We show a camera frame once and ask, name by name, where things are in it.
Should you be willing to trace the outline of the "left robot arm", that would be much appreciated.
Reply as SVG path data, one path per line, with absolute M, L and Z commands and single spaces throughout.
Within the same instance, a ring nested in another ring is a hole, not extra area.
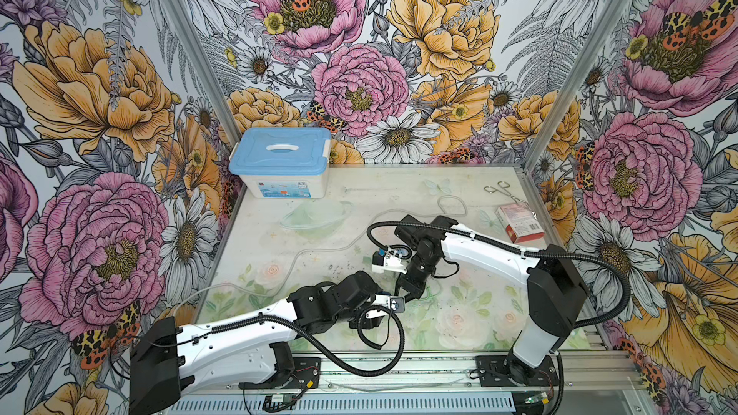
M 303 286 L 250 313 L 179 326 L 172 317 L 136 338 L 130 357 L 129 413 L 155 414 L 184 395 L 228 383 L 249 389 L 285 384 L 295 369 L 291 341 L 324 334 L 345 322 L 379 326 L 400 301 L 359 271 L 342 282 Z

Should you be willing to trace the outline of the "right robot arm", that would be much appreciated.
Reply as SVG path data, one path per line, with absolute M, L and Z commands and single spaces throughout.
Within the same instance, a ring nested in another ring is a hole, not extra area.
M 505 359 L 494 363 L 490 374 L 513 384 L 533 384 L 546 369 L 549 353 L 558 350 L 576 328 L 588 290 L 565 250 L 553 245 L 528 249 L 505 243 L 445 216 L 427 224 L 408 215 L 394 234 L 401 246 L 380 250 L 374 263 L 377 268 L 388 268 L 409 255 L 409 263 L 396 269 L 399 277 L 395 284 L 408 302 L 423 296 L 440 261 L 469 263 L 526 288 L 529 318 Z

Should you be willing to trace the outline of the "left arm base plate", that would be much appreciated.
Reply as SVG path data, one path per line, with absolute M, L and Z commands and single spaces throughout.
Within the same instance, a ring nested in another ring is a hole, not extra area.
M 278 363 L 275 374 L 262 383 L 240 382 L 241 390 L 303 389 L 319 384 L 322 360 L 318 357 L 294 357 L 291 364 Z

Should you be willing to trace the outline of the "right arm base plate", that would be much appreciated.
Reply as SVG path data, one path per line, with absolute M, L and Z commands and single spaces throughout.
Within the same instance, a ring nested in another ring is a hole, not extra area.
M 559 375 L 550 355 L 537 367 L 522 363 L 513 355 L 477 355 L 473 374 L 482 387 L 552 387 Z

